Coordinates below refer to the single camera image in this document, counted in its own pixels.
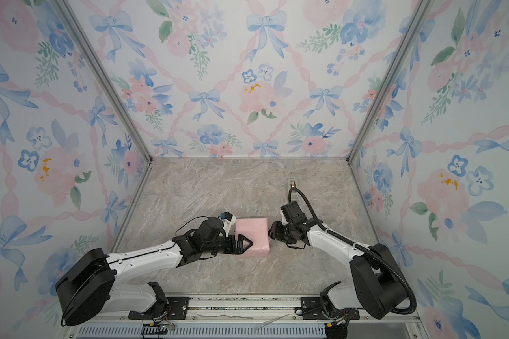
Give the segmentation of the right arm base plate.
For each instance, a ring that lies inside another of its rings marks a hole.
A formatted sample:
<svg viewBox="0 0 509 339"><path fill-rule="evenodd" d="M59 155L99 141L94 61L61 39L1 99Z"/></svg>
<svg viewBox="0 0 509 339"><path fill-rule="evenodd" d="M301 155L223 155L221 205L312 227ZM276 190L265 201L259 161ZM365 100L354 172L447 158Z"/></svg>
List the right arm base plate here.
<svg viewBox="0 0 509 339"><path fill-rule="evenodd" d="M295 310L297 316L303 320L337 321L344 319L348 314L351 320L359 320L360 314L357 309L337 309L329 300L323 297L302 297L301 306Z"/></svg>

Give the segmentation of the right aluminium corner post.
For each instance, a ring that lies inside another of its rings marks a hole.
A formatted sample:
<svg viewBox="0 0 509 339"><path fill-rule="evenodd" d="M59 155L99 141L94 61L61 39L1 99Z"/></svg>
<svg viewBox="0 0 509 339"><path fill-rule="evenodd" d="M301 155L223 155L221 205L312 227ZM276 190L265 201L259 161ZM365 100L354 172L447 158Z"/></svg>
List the right aluminium corner post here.
<svg viewBox="0 0 509 339"><path fill-rule="evenodd" d="M402 40L400 41L398 48L389 63L389 67L383 77L380 90L375 96L373 104L367 112L366 118L361 125L359 134L355 139L351 152L346 158L349 166L352 166L356 161L356 158L359 156L361 148L363 147L363 142L368 135L368 130L377 118L379 109L382 107L387 94L391 92L393 83L396 80L398 73L401 72L404 59L411 50L414 40L418 37L421 27L424 25L426 16L428 15L432 5L433 1L430 0L421 0L418 2L416 9L411 16L411 20L406 26L405 34L403 35Z"/></svg>

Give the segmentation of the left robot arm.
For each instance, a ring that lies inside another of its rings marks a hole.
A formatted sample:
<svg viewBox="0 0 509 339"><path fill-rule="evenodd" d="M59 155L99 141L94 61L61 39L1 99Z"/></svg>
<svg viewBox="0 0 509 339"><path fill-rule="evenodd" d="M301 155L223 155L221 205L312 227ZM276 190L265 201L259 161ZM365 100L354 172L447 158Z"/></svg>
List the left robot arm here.
<svg viewBox="0 0 509 339"><path fill-rule="evenodd" d="M108 312L128 311L143 319L162 317L169 309L162 287L156 282L128 285L128 281L219 254L244 254L253 241L230 233L235 224L235 216L223 213L153 247L111 254L101 248L88 251L55 285L62 309L61 325L77 326Z"/></svg>

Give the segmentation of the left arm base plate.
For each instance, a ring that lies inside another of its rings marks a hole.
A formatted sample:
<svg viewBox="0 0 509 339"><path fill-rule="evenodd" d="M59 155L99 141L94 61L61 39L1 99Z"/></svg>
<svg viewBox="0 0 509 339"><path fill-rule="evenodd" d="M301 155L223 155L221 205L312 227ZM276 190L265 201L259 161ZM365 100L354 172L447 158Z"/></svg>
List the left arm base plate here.
<svg viewBox="0 0 509 339"><path fill-rule="evenodd" d="M156 303L145 312L131 311L129 320L185 320L189 308L188 297L167 297L166 300L158 299Z"/></svg>

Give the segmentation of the left aluminium corner post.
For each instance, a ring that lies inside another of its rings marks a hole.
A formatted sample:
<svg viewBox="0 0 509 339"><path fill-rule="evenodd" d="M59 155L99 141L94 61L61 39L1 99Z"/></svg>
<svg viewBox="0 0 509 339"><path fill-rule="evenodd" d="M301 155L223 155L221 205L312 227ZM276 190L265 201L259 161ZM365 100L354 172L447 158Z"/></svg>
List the left aluminium corner post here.
<svg viewBox="0 0 509 339"><path fill-rule="evenodd" d="M50 3L59 18L63 21L68 33L72 35L74 42L79 46L83 56L87 59L89 68L96 77L98 85L100 85L103 93L105 93L110 104L115 109L116 114L124 125L124 128L130 134L134 145L141 151L141 155L145 161L147 161L148 164L151 164L153 157L148 152L148 148L144 143L144 140L141 138L139 131L135 127L134 121L125 110L122 101L120 100L120 96L113 86L113 82L103 67L102 62L98 58L96 51L90 43L90 40L84 32L81 24L76 18L72 7L70 7L68 1L59 0L51 1Z"/></svg>

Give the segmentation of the aluminium front rail frame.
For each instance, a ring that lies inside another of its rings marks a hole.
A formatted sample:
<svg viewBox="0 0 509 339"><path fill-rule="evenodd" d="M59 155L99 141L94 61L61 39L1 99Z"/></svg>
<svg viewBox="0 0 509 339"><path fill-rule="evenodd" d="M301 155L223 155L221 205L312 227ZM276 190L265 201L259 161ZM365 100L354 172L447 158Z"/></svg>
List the aluminium front rail frame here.
<svg viewBox="0 0 509 339"><path fill-rule="evenodd" d="M111 312L96 316L75 327L64 327L59 338L75 338L80 327L95 323L148 324L175 327L179 323L254 323L266 326L271 323L318 323L326 330L326 338L427 338L428 334L418 314L401 316L388 314L377 320L359 309L360 319L351 315L337 321L303 320L295 314L302 297L317 295L181 295L190 298L185 320L129 320L127 312Z"/></svg>

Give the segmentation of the purple wrapping paper sheet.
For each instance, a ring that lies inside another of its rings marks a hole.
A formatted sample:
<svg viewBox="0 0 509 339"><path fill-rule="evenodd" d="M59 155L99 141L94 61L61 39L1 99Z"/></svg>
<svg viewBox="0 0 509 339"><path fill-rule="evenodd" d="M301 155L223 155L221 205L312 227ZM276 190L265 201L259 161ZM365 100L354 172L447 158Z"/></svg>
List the purple wrapping paper sheet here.
<svg viewBox="0 0 509 339"><path fill-rule="evenodd" d="M267 256L270 252L268 230L268 218L237 219L235 226L236 236L243 235L253 242L253 245L241 256Z"/></svg>

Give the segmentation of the aluminium corner post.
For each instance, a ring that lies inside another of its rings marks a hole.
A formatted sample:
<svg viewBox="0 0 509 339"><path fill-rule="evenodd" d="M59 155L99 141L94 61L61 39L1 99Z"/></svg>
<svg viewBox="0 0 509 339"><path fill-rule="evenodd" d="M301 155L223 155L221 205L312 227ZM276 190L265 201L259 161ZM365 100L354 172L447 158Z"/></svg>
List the aluminium corner post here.
<svg viewBox="0 0 509 339"><path fill-rule="evenodd" d="M356 161L356 158L359 156L361 148L363 147L363 142L368 135L368 130L377 118L379 109L382 107L387 94L391 92L393 83L396 80L398 73L401 72L404 59L411 50L414 40L418 37L421 27L424 25L426 16L428 15L432 5L433 1L430 0L421 0L418 2L416 9L411 16L411 20L406 26L405 34L403 35L402 40L400 41L398 48L389 63L389 67L383 77L380 90L375 96L373 104L367 112L366 118L361 125L359 134L355 139L351 152L346 158L349 166L352 166Z"/></svg>
<svg viewBox="0 0 509 339"><path fill-rule="evenodd" d="M87 59L89 68L96 77L98 85L100 85L103 93L105 93L110 104L115 109L116 114L124 125L124 128L130 134L134 145L141 151L141 155L145 161L147 161L148 164L151 164L153 157L148 152L148 148L144 143L144 140L141 138L139 131L135 127L134 121L125 110L122 101L120 100L120 96L113 86L113 82L103 67L102 62L98 58L96 51L90 43L90 40L84 32L81 24L76 18L72 7L70 7L68 1L59 0L51 1L50 3L59 18L63 21L68 33L72 35L74 42L79 46L83 56Z"/></svg>

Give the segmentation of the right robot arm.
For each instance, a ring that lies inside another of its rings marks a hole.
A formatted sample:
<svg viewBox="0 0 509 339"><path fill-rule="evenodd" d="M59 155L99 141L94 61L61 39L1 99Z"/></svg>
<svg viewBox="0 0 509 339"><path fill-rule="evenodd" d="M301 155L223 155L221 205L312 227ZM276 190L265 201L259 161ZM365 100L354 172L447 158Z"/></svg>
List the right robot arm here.
<svg viewBox="0 0 509 339"><path fill-rule="evenodd" d="M331 319L352 309L375 319L417 310L414 292L387 247L350 240L316 216L308 218L295 201L281 207L281 220L272 223L269 237L292 249L302 242L348 265L352 283L335 282L320 293L322 312Z"/></svg>

